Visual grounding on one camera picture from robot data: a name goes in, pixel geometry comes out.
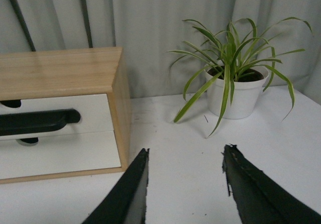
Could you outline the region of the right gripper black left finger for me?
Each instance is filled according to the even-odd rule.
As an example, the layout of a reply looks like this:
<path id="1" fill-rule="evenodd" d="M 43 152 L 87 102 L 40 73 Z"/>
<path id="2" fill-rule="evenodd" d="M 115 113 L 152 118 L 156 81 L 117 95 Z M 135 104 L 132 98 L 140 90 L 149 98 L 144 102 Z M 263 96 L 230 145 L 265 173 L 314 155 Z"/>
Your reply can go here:
<path id="1" fill-rule="evenodd" d="M 141 149 L 128 169 L 84 223 L 145 223 L 149 149 Z"/>

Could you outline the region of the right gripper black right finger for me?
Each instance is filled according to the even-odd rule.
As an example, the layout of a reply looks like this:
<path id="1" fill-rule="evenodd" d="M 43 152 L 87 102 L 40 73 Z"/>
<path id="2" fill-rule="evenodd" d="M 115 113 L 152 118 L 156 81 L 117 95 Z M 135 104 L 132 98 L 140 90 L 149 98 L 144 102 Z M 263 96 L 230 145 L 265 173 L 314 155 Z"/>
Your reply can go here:
<path id="1" fill-rule="evenodd" d="M 320 214 L 296 199 L 238 150 L 225 145 L 222 170 L 242 223 L 320 223 Z"/>

